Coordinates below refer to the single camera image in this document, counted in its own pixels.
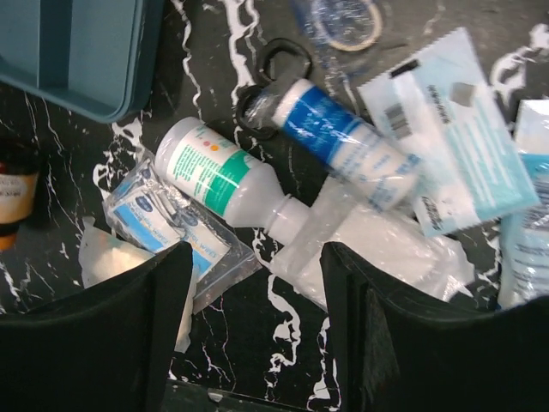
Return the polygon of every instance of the plastic bag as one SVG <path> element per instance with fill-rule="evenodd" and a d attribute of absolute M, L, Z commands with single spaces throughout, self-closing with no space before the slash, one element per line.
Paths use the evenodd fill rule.
<path fill-rule="evenodd" d="M 383 7 L 374 0 L 293 0 L 296 20 L 311 40 L 328 79 L 365 73 L 383 33 Z"/>
<path fill-rule="evenodd" d="M 210 212 L 162 181 L 145 151 L 136 167 L 105 200 L 107 223 L 129 242 L 151 252 L 179 241 L 193 248 L 198 313 L 261 265 L 253 251 Z"/>
<path fill-rule="evenodd" d="M 323 244 L 346 244 L 384 272 L 443 301 L 474 281 L 474 267 L 459 242 L 428 239 L 417 222 L 394 212 L 380 214 L 357 203 L 345 185 L 328 178 L 310 220 L 292 244 L 277 253 L 271 271 L 326 310 L 320 256 Z"/>
<path fill-rule="evenodd" d="M 377 130 L 289 70 L 266 87 L 246 113 L 258 129 L 282 128 L 372 208 L 396 206 L 419 179 L 419 158 L 403 154 Z"/>
<path fill-rule="evenodd" d="M 465 28 L 414 53 L 359 92 L 377 128 L 421 159 L 413 209 L 426 236 L 540 202 Z"/>
<path fill-rule="evenodd" d="M 521 103 L 516 144 L 541 205 L 502 219 L 503 309 L 549 294 L 549 100 Z"/>
<path fill-rule="evenodd" d="M 84 288 L 92 286 L 132 270 L 148 261 L 153 253 L 139 249 L 128 242 L 115 238 L 109 233 L 94 227 L 93 217 L 84 217 L 78 262 L 82 267 Z M 193 297 L 196 291 L 196 276 L 193 273 L 183 317 L 179 325 L 175 351 L 185 353 L 190 345 L 190 327 L 192 325 Z"/>

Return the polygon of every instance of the tape roll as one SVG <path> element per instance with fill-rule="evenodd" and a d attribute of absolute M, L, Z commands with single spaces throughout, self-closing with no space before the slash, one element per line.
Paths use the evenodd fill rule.
<path fill-rule="evenodd" d="M 366 37 L 366 39 L 356 45 L 348 45 L 342 43 L 334 36 L 329 34 L 328 30 L 326 30 L 326 27 L 324 26 L 324 23 L 322 22 L 322 13 L 319 11 L 319 9 L 322 7 L 319 4 L 321 1 L 322 0 L 315 0 L 311 6 L 315 28 L 327 40 L 328 44 L 335 49 L 341 50 L 343 52 L 360 52 L 371 47 L 381 36 L 381 32 L 383 30 L 383 18 L 381 16 L 381 12 L 379 11 L 378 6 L 373 3 L 372 0 L 360 0 L 362 3 L 365 4 L 365 6 L 368 8 L 368 11 L 370 12 L 371 21 L 373 22 L 373 30 L 372 33 L 368 37 Z"/>

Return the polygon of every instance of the plastic bottle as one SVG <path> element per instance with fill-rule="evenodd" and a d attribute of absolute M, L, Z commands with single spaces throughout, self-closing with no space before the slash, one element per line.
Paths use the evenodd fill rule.
<path fill-rule="evenodd" d="M 390 209 L 417 185 L 417 156 L 390 146 L 373 126 L 308 80 L 281 85 L 273 122 L 351 182 L 374 209 Z"/>
<path fill-rule="evenodd" d="M 289 245 L 309 218 L 309 208 L 285 196 L 266 163 L 209 129 L 184 118 L 167 133 L 154 165 L 164 179 L 221 216 L 232 227 L 264 227 Z"/>

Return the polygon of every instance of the jar lid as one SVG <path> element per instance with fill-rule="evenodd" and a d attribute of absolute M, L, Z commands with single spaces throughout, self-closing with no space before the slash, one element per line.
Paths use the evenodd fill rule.
<path fill-rule="evenodd" d="M 0 137 L 0 174 L 35 174 L 39 168 L 36 146 L 19 138 Z"/>

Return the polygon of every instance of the wound dressing packet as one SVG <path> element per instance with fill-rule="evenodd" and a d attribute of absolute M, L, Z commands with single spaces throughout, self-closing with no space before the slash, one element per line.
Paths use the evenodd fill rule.
<path fill-rule="evenodd" d="M 413 210 L 426 236 L 540 202 L 465 28 L 359 92 L 377 128 L 422 160 Z"/>
<path fill-rule="evenodd" d="M 503 309 L 549 294 L 549 100 L 521 103 L 515 140 L 541 205 L 502 219 Z"/>
<path fill-rule="evenodd" d="M 253 251 L 211 213 L 163 181 L 145 150 L 104 201 L 106 221 L 134 245 L 158 253 L 180 241 L 192 246 L 197 273 L 195 313 L 261 265 Z"/>

